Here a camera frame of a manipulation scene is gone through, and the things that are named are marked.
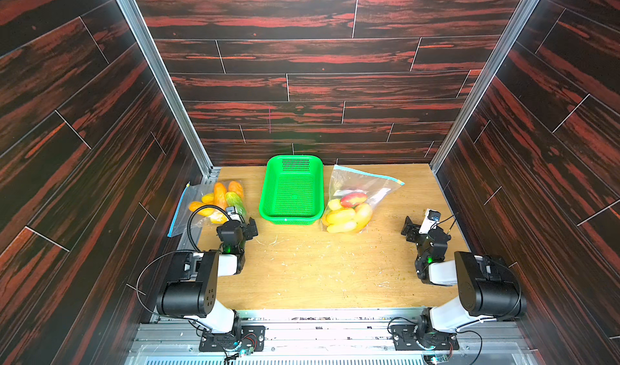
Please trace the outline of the curved yellow mango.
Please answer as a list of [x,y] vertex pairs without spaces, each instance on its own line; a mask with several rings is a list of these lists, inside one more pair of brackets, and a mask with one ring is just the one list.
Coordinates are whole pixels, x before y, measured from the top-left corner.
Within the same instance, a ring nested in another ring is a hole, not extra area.
[[330,224],[327,227],[327,232],[331,234],[348,233],[355,230],[357,223],[355,221],[347,221],[339,224]]

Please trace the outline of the red mango bottom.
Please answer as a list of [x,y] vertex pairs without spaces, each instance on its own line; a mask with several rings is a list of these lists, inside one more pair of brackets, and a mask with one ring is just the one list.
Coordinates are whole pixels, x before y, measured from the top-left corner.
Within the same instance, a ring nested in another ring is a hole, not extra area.
[[363,192],[352,192],[340,199],[343,208],[354,208],[367,201],[367,195]]

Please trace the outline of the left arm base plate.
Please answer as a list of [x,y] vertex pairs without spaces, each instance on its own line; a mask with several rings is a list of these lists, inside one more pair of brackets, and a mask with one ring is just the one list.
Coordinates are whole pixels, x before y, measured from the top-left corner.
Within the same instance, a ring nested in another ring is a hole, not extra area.
[[242,355],[249,355],[255,352],[262,352],[265,346],[266,327],[265,326],[238,326],[225,334],[214,334],[203,332],[199,352],[235,352]]

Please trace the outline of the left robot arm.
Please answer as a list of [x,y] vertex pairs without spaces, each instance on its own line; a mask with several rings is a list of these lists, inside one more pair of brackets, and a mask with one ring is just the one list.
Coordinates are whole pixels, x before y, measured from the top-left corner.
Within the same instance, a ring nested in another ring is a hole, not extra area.
[[242,328],[237,311],[216,299],[220,277],[235,276],[245,265],[245,244],[258,236],[253,218],[232,220],[216,228],[218,250],[178,252],[172,258],[156,301],[158,314],[198,324],[218,338],[238,341]]

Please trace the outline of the clear zip-top bag blue zipper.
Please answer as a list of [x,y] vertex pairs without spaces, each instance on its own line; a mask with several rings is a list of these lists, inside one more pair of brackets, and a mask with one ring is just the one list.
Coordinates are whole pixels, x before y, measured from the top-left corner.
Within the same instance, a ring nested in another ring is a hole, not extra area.
[[[227,192],[236,192],[240,195],[245,205],[245,189],[239,181],[225,180],[220,183],[225,185]],[[193,235],[195,235],[195,231],[205,226],[210,224],[224,224],[228,220],[223,214],[223,211],[226,210],[214,205],[214,185],[215,184],[199,184],[187,186],[185,188],[174,213],[172,225],[167,233],[167,237],[172,238],[187,235],[187,224],[190,220],[190,216],[201,207],[203,207],[203,209],[200,209],[191,221],[191,231]],[[250,219],[250,216],[247,214],[245,221],[248,221],[248,219]]]

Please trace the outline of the green yellow mango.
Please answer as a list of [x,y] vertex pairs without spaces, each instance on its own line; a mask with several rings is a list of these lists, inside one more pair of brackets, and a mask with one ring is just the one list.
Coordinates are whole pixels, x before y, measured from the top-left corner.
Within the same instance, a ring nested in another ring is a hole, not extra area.
[[224,197],[227,203],[227,207],[234,207],[238,214],[240,214],[244,218],[247,218],[245,205],[240,195],[238,195],[236,192],[226,192]]

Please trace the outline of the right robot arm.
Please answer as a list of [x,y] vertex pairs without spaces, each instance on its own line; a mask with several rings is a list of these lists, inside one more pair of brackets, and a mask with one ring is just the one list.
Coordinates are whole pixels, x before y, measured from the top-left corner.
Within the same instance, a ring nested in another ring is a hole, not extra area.
[[422,350],[457,349],[457,334],[466,327],[520,318],[526,313],[522,286],[505,260],[463,251],[448,260],[451,235],[440,224],[440,213],[433,210],[421,224],[407,216],[401,235],[416,245],[418,279],[424,284],[456,287],[458,295],[444,305],[423,309],[415,323],[397,326],[392,336],[399,350],[410,343]]

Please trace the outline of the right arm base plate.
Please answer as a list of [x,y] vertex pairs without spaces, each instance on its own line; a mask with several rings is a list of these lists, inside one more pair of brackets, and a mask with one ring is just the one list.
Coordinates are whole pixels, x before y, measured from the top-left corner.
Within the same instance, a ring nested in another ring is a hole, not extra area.
[[393,325],[387,329],[396,350],[451,351],[460,348],[456,334],[411,324]]

